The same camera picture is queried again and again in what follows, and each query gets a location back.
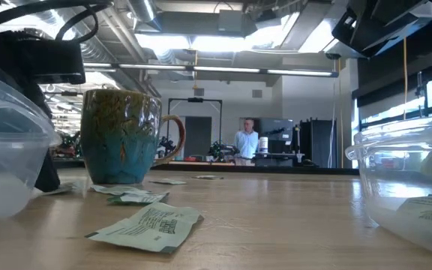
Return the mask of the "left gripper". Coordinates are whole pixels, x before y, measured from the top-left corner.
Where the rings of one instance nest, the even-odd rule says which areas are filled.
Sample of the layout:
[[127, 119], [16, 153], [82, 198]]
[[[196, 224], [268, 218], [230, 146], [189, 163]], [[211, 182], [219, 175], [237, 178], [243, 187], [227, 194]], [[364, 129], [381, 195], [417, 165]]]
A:
[[86, 74], [80, 45], [64, 40], [20, 40], [16, 63], [37, 84], [83, 84]]

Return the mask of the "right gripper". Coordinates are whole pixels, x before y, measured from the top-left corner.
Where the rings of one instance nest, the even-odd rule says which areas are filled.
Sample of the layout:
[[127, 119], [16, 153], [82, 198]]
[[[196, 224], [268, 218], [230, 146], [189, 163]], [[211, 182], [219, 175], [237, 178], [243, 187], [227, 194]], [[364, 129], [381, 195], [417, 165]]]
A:
[[432, 0], [349, 0], [333, 38], [365, 58], [379, 55], [432, 21]]

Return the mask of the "teal and brown ceramic mug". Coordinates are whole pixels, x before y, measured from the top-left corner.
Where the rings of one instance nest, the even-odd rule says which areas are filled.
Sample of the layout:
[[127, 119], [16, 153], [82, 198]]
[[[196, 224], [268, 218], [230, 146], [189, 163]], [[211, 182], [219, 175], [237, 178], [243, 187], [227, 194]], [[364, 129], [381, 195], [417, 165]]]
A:
[[[183, 148], [185, 125], [177, 115], [163, 115], [162, 101], [135, 91], [92, 89], [83, 95], [80, 143], [85, 168], [95, 184], [140, 184], [153, 167], [171, 161]], [[165, 122], [178, 126], [179, 141], [157, 158]]]

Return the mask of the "clear plastic bin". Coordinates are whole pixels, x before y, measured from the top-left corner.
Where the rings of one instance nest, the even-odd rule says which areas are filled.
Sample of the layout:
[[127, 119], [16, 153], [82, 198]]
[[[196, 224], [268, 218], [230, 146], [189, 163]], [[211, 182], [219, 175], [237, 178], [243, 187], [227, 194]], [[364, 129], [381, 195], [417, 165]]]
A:
[[49, 148], [60, 142], [46, 113], [0, 81], [0, 218], [26, 207]]
[[408, 198], [432, 194], [432, 179], [420, 171], [432, 151], [432, 117], [380, 124], [357, 133], [345, 151], [357, 161], [369, 217], [381, 227], [432, 251], [432, 234], [417, 232], [397, 213]]

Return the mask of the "black panel cabinet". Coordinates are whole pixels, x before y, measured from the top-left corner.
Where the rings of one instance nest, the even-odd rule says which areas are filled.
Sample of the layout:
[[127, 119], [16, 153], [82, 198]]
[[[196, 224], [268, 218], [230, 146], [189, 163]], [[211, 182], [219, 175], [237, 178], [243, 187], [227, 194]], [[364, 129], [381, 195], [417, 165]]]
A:
[[299, 123], [300, 150], [304, 159], [320, 168], [338, 167], [336, 124], [331, 120], [307, 119]]

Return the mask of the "dark grey cabinet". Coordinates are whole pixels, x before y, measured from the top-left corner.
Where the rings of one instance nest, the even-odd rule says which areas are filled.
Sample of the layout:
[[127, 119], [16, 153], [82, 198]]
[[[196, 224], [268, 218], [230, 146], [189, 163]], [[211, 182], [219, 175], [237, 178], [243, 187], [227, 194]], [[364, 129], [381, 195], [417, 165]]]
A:
[[259, 138], [267, 138], [267, 151], [259, 150], [255, 156], [257, 167], [292, 167], [294, 123], [285, 118], [260, 118]]

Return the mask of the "grey ceiling box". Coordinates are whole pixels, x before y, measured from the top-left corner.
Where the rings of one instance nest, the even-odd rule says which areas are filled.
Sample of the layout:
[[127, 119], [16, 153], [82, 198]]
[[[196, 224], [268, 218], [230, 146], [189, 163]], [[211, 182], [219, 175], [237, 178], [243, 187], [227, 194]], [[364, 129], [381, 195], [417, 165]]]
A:
[[239, 10], [219, 10], [218, 30], [220, 32], [240, 32], [243, 26], [243, 13]]

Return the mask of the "wooden background table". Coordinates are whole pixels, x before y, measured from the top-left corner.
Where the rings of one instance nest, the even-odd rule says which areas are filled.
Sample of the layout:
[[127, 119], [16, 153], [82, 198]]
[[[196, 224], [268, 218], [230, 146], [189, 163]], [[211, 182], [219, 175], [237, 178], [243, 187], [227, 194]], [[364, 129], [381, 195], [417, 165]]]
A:
[[202, 162], [202, 161], [177, 161], [173, 160], [169, 163], [164, 163], [162, 165], [196, 165], [196, 166], [223, 166], [223, 167], [234, 167], [235, 163], [218, 163], [218, 162]]

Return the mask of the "dark grey door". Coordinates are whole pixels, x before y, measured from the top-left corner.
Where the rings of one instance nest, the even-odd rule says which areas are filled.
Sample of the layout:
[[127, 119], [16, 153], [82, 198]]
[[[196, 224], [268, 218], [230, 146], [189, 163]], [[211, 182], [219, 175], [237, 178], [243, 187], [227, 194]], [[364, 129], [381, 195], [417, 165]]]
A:
[[212, 118], [186, 116], [184, 122], [186, 129], [184, 157], [206, 156], [212, 142]]

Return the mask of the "long LED light bar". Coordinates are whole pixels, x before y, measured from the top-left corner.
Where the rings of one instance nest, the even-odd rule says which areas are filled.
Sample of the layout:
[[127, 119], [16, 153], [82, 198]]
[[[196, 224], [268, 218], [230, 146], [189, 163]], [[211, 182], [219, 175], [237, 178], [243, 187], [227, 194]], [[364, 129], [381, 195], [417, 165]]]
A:
[[294, 77], [337, 77], [336, 71], [321, 70], [284, 70], [250, 67], [212, 67], [198, 65], [171, 65], [171, 64], [116, 64], [116, 63], [84, 63], [85, 68], [99, 69], [138, 69], [149, 71], [190, 71], [190, 72], [222, 72], [237, 74], [265, 74]]

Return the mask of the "person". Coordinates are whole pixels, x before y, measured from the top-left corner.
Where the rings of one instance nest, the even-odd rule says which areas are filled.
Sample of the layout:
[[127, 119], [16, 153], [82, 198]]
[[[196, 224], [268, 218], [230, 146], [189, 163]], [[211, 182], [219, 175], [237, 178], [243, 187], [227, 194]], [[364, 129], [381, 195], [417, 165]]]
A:
[[252, 159], [258, 149], [259, 134], [254, 130], [254, 120], [246, 118], [244, 120], [244, 129], [235, 135], [235, 147], [238, 154], [235, 156], [236, 166], [252, 166]]

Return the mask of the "silver air duct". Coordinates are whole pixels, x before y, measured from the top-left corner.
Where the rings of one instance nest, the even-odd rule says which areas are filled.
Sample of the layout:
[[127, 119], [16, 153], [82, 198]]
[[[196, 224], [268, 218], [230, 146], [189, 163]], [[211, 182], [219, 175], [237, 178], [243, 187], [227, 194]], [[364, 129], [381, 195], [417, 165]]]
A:
[[126, 0], [133, 14], [135, 32], [161, 32], [157, 6], [153, 0]]

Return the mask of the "black background gantry frame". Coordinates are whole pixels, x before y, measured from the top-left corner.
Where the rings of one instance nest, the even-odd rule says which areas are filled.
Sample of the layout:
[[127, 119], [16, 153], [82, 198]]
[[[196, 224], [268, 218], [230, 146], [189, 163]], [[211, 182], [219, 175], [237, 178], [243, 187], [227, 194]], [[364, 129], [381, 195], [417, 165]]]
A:
[[[173, 109], [173, 108], [176, 107], [176, 105], [174, 105], [174, 106], [170, 105], [172, 101], [187, 101], [189, 103], [208, 103], [209, 105], [212, 105], [212, 106], [214, 106], [216, 103], [219, 103], [220, 108], [217, 109], [217, 111], [219, 112], [219, 117], [218, 117], [218, 120], [219, 120], [219, 128], [218, 128], [219, 139], [217, 139], [217, 142], [221, 141], [221, 135], [222, 135], [222, 132], [221, 132], [222, 123], [221, 123], [221, 121], [222, 121], [222, 105], [223, 105], [223, 101], [222, 100], [203, 99], [201, 97], [169, 98], [168, 99], [168, 104], [167, 104], [167, 115], [170, 115], [171, 114], [171, 109]], [[202, 110], [203, 108], [197, 106], [195, 108], [196, 111], [191, 110], [189, 112], [190, 116], [211, 117], [212, 118], [211, 125], [213, 126], [215, 123], [213, 122], [214, 119], [211, 116], [211, 113], [210, 112], [200, 112], [200, 109]], [[181, 154], [181, 156], [186, 161], [187, 158], [189, 158], [189, 157], [184, 157], [184, 149], [185, 149], [185, 147], [183, 147], [183, 149], [182, 149], [183, 153]], [[201, 156], [201, 157], [202, 157], [201, 161], [205, 161], [206, 160], [206, 156]]]

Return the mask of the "black aluminium table frame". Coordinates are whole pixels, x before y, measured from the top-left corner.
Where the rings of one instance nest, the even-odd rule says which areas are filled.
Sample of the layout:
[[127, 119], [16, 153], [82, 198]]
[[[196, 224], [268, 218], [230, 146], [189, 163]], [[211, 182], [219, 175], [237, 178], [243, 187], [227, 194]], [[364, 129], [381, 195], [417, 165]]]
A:
[[[62, 160], [56, 159], [53, 161], [55, 167], [58, 169], [69, 169], [86, 167], [86, 162], [83, 160]], [[86, 168], [90, 173], [119, 173], [124, 172], [125, 169], [119, 166], [112, 169], [109, 166], [89, 166]], [[143, 173], [148, 173], [149, 170], [161, 171], [182, 171], [182, 172], [200, 172], [200, 173], [277, 173], [277, 174], [308, 174], [308, 175], [336, 175], [336, 176], [359, 176], [357, 169], [332, 169], [320, 168], [314, 166], [297, 166], [297, 167], [284, 167], [284, 166], [196, 166], [196, 165], [157, 165], [149, 169], [142, 170]]]

